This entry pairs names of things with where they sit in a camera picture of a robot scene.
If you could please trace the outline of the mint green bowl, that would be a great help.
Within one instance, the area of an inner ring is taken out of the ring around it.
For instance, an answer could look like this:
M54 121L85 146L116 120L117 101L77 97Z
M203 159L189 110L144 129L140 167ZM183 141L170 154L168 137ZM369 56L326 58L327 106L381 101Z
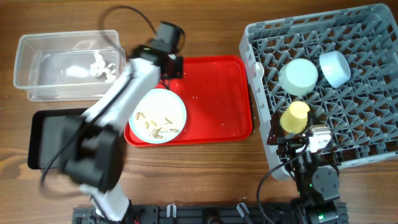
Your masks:
M310 93L318 79L318 70L309 60L298 58L279 71L279 84L289 94L302 96Z

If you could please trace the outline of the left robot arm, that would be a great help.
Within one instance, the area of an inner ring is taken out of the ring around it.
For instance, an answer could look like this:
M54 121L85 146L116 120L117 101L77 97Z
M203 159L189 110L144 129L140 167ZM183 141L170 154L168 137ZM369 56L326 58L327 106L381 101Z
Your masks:
M124 128L139 102L161 80L182 77L178 44L183 40L181 27L161 22L148 44L132 50L106 94L80 116L64 119L59 170L90 195L96 213L106 223L134 221L131 201L118 184L126 154Z

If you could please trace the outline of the yellow plastic cup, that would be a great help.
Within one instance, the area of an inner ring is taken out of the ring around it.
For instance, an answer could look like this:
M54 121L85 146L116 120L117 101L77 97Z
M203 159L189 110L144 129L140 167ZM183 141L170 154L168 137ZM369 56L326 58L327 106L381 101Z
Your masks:
M307 125L309 111L310 107L305 102L295 101L291 103L280 117L282 129L288 133L301 133Z

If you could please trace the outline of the white plastic spoon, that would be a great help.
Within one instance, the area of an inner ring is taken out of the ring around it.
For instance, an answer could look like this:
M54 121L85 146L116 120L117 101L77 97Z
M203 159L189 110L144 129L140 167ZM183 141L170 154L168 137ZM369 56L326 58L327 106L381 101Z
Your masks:
M255 70L256 70L256 76L258 79L262 80L264 76L264 67L261 62L256 62L255 63Z

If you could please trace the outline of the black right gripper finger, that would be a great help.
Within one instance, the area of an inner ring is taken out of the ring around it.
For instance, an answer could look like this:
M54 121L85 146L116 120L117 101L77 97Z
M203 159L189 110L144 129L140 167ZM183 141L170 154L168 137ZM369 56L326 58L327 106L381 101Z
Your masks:
M281 145L285 141L285 137L280 125L280 118L277 113L271 116L271 128L267 138L267 145L276 146Z
M311 111L307 113L307 116L308 116L308 121L307 121L308 128L311 126L320 125L320 120Z

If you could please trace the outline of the light blue bowl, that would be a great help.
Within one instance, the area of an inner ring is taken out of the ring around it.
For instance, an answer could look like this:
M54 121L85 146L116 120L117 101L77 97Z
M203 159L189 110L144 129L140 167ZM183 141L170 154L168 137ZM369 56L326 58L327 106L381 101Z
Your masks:
M339 51L321 54L319 60L321 70L333 88L338 88L351 78L349 64Z

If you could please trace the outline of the white tissue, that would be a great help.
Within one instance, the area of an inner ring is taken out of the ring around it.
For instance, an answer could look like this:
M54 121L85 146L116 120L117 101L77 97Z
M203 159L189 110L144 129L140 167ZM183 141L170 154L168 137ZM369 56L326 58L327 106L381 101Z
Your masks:
M105 82L111 83L116 79L116 64L106 63L103 56L95 50L93 52L95 62L90 65L90 75L99 78L105 74Z

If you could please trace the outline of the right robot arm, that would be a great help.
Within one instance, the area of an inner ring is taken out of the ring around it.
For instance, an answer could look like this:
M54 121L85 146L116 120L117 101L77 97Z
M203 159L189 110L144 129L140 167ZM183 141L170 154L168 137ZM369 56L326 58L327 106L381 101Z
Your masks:
M331 130L321 124L311 112L307 113L305 129L297 137L285 137L277 114L271 116L271 128L267 144L279 146L278 155L287 155L289 159L272 168L257 187L260 196L262 184L273 172L290 167L293 179L300 195L291 201L293 214L299 223L338 223L341 215L338 211L340 193L339 175L336 165L327 164L317 158L331 141Z

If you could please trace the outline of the light blue plate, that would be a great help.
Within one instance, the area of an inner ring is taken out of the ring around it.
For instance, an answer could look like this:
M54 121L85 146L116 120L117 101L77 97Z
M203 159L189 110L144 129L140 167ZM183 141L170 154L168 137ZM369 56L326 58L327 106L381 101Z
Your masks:
M144 113L146 118L140 117L136 120L136 113ZM170 119L173 124L168 124L165 117ZM184 129L187 121L187 110L182 99L170 90L156 88L150 90L139 102L133 114L129 118L128 124L132 133L141 141L149 144L163 144L175 139ZM150 131L155 128L175 128L180 133L172 139L154 139L149 137Z

